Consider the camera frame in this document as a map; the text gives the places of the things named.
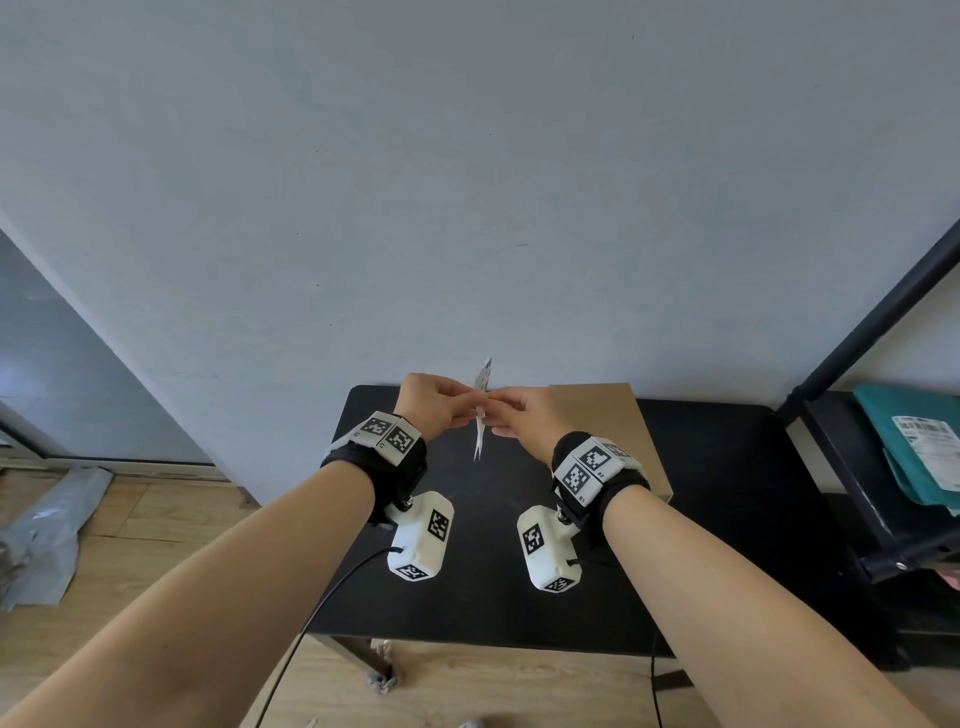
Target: white wall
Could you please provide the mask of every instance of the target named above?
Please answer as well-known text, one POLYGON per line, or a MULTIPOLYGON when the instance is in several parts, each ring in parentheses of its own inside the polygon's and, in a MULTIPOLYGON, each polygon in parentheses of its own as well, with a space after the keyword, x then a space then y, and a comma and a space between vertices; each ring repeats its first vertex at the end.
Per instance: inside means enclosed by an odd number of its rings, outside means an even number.
POLYGON ((7 0, 0 228, 261 498, 489 354, 775 403, 960 212, 955 8, 7 0))

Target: black metal shelf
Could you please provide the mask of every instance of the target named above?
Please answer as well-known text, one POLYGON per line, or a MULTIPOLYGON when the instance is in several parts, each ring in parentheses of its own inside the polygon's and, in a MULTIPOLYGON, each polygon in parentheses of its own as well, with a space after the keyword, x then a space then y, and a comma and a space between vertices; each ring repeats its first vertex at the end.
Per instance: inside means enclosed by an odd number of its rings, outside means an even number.
POLYGON ((871 578, 913 570, 960 548, 960 518, 903 494, 879 436, 852 394, 825 392, 804 402, 801 417, 880 547, 863 559, 871 578))

